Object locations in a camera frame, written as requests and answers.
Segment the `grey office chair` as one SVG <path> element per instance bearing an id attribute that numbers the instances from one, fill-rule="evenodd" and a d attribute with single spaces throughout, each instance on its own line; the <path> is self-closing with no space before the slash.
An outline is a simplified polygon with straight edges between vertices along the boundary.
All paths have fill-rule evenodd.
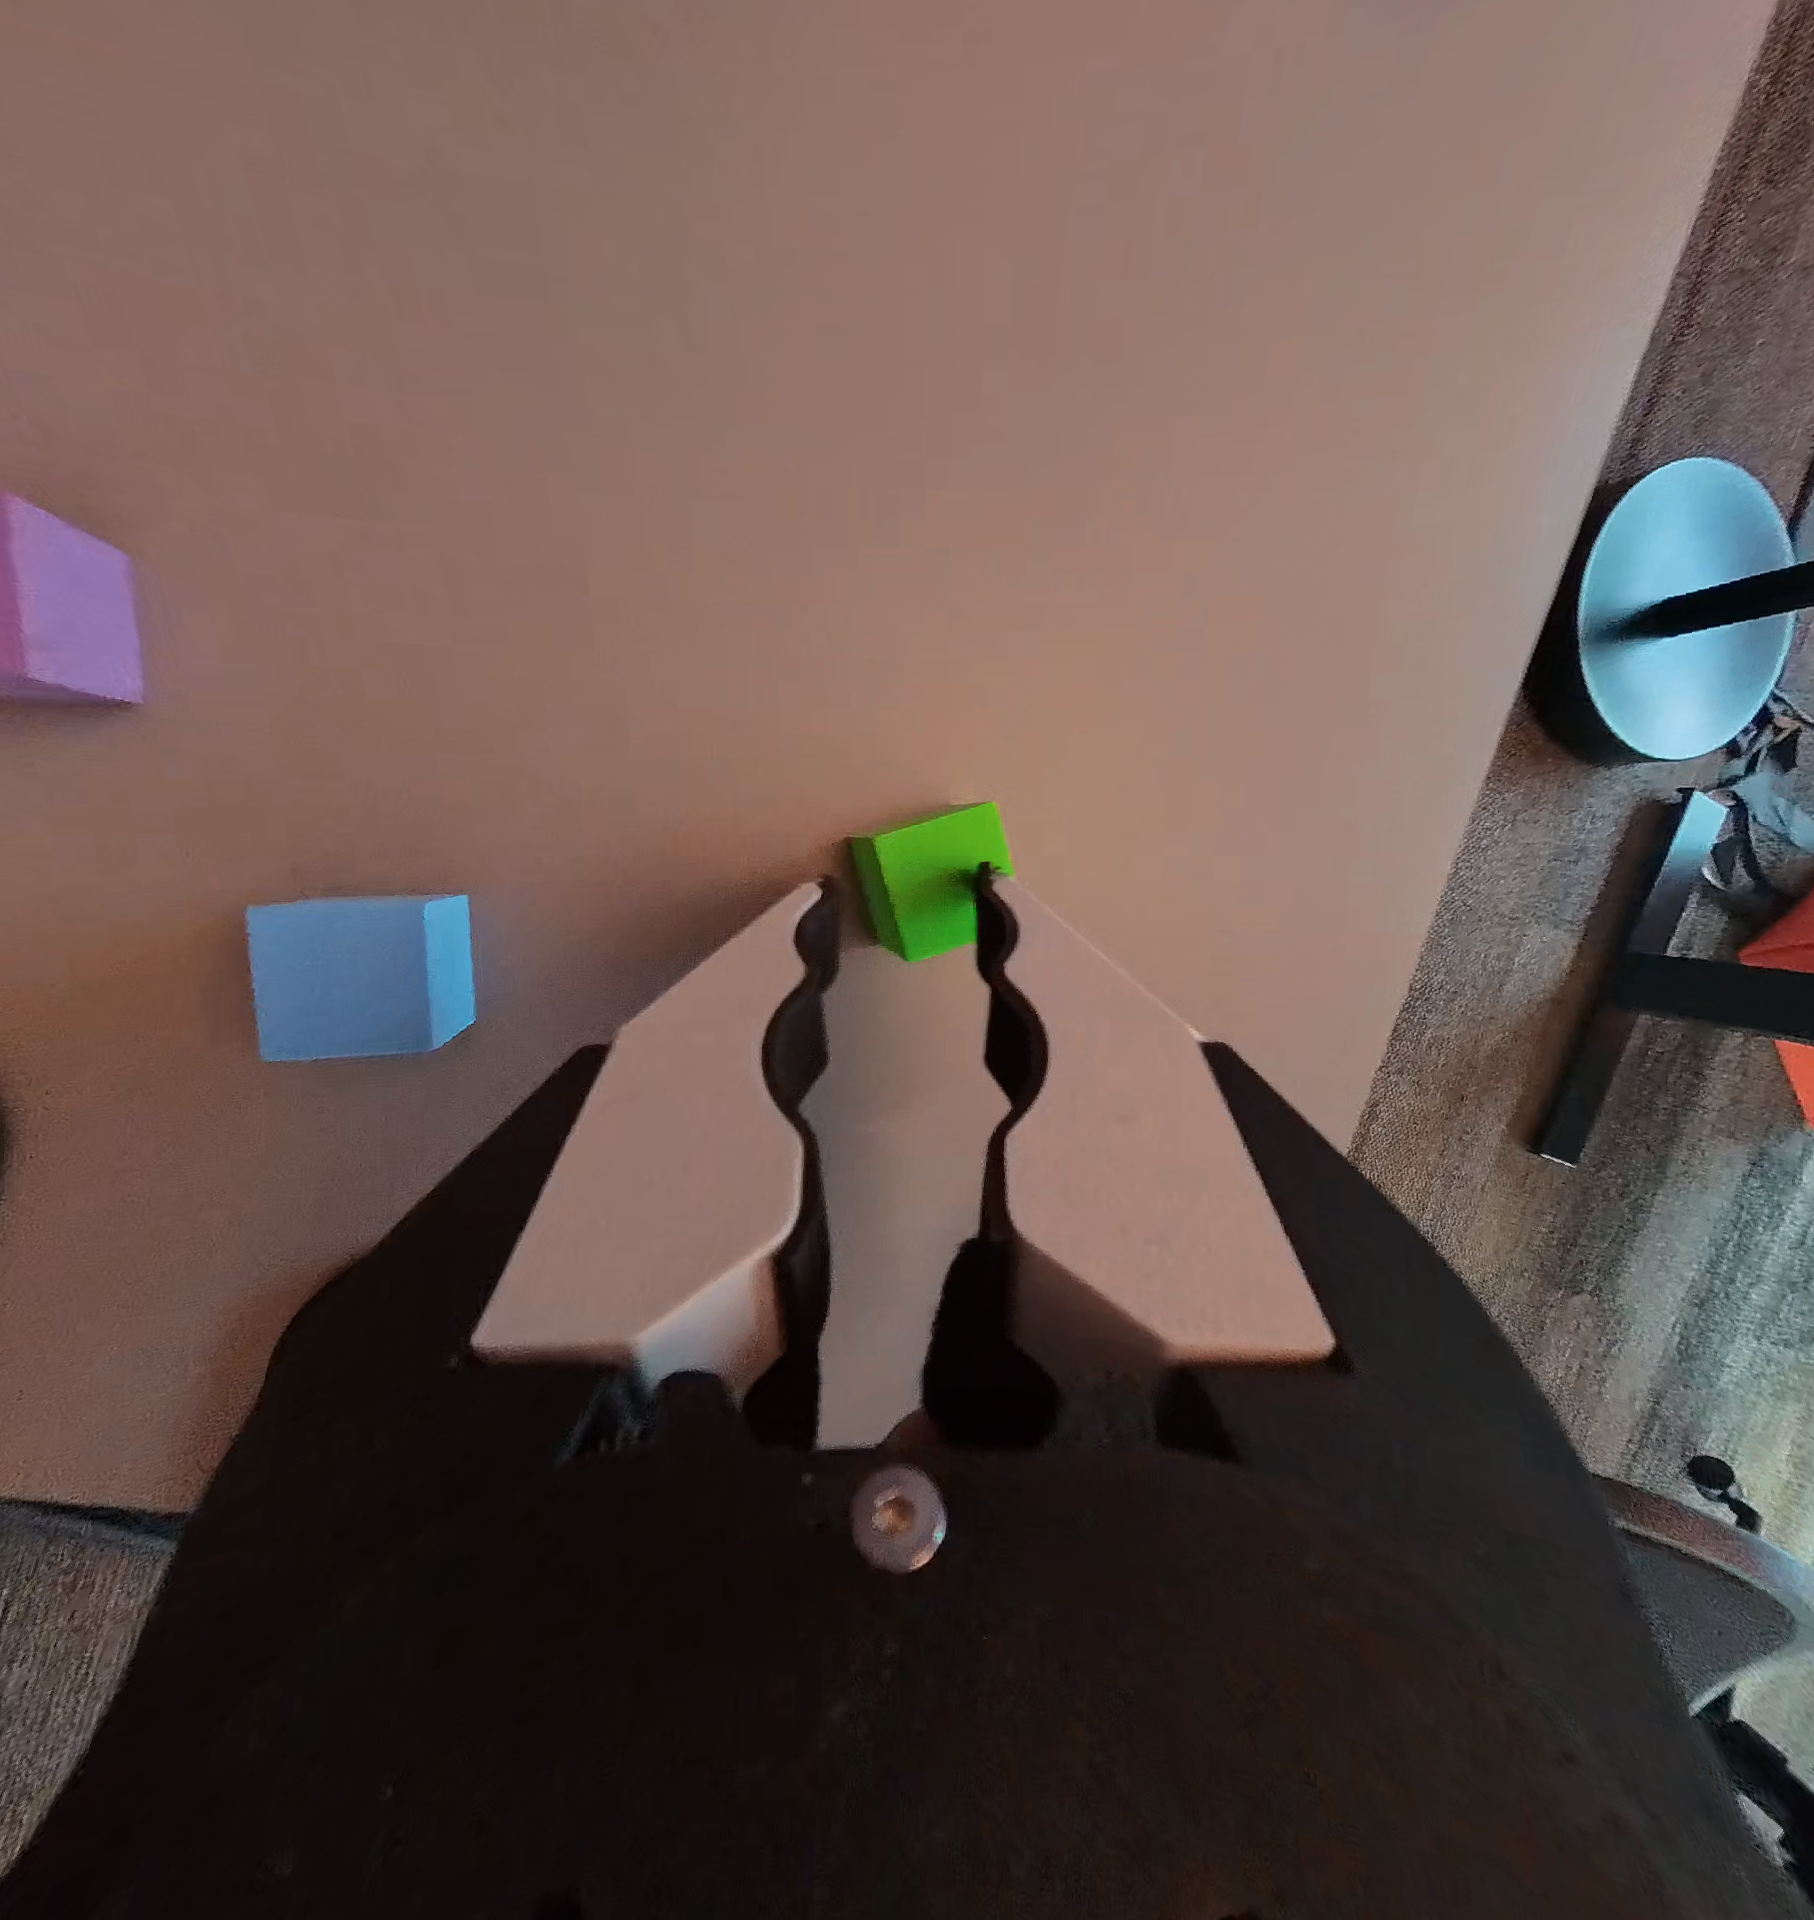
<path id="1" fill-rule="evenodd" d="M 1596 1475 L 1615 1546 L 1674 1686 L 1737 1793 L 1784 1835 L 1814 1826 L 1814 1793 L 1735 1715 L 1737 1687 L 1814 1656 L 1814 1569 L 1763 1533 L 1732 1467 L 1698 1454 L 1700 1503 Z"/>

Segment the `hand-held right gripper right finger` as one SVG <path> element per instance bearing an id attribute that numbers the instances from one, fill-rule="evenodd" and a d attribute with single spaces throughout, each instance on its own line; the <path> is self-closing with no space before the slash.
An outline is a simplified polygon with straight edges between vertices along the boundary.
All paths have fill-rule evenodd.
<path id="1" fill-rule="evenodd" d="M 1073 1404 L 1337 1354 L 1200 1031 L 998 866 L 973 877 L 1005 1098 L 923 1366 L 932 1430 L 1036 1447 Z"/>

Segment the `purple foam cube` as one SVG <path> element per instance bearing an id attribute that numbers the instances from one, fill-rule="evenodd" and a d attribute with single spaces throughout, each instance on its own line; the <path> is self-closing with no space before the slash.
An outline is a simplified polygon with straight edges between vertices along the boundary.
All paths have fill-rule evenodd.
<path id="1" fill-rule="evenodd" d="M 125 554 L 5 491 L 0 702 L 144 702 L 136 582 Z"/>

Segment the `black table foot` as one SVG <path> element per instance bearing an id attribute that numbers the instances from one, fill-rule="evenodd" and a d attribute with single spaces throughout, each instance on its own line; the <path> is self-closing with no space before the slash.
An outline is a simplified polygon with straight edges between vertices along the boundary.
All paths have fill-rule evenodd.
<path id="1" fill-rule="evenodd" d="M 1583 1161 L 1627 1063 L 1634 1031 L 1649 1021 L 1687 1024 L 1814 1047 L 1814 973 L 1688 956 L 1674 940 L 1692 901 L 1718 877 L 1717 855 L 1743 847 L 1752 813 L 1712 791 L 1662 802 L 1654 825 L 1629 842 L 1619 908 L 1604 926 L 1592 980 L 1576 999 L 1569 1036 L 1528 1140 L 1556 1166 Z"/>

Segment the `green foam cube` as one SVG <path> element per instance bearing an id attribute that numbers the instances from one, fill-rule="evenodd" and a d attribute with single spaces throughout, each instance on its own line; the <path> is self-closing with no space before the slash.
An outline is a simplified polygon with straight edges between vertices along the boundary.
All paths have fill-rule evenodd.
<path id="1" fill-rule="evenodd" d="M 983 866 L 1017 877 L 995 802 L 971 802 L 847 839 L 874 937 L 901 960 L 928 960 L 976 940 Z"/>

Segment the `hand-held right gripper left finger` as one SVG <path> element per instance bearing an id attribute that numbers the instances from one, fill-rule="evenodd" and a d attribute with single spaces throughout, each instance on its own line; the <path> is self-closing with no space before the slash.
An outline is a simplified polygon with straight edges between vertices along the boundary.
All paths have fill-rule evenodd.
<path id="1" fill-rule="evenodd" d="M 768 1441 L 822 1419 L 824 1075 L 837 883 L 776 901 L 629 1019 L 477 1320 L 488 1362 L 582 1360 L 651 1395 L 720 1378 Z"/>

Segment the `blue foam cube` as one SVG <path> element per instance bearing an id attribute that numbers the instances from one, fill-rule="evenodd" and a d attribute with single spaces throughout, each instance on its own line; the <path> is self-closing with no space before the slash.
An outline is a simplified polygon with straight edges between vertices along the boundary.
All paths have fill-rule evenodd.
<path id="1" fill-rule="evenodd" d="M 244 930 L 270 1063 L 436 1052 L 477 1017 L 464 893 L 252 905 Z"/>

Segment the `black pole with round base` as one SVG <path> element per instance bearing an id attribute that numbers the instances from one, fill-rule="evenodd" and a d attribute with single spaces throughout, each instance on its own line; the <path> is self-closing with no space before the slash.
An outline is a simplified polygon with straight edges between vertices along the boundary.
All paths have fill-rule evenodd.
<path id="1" fill-rule="evenodd" d="M 1768 486 L 1687 457 L 1604 494 L 1583 524 L 1526 674 L 1545 733 L 1596 765 L 1723 750 L 1784 680 L 1814 560 Z"/>

